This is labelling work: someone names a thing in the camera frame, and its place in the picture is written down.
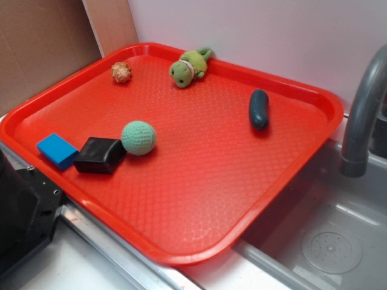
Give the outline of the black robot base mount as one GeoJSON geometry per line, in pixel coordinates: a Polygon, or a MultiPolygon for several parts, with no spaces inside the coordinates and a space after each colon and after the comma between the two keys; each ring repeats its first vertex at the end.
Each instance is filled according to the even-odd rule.
{"type": "Polygon", "coordinates": [[[1,153],[1,278],[53,240],[63,190],[38,169],[15,169],[1,153]]]}

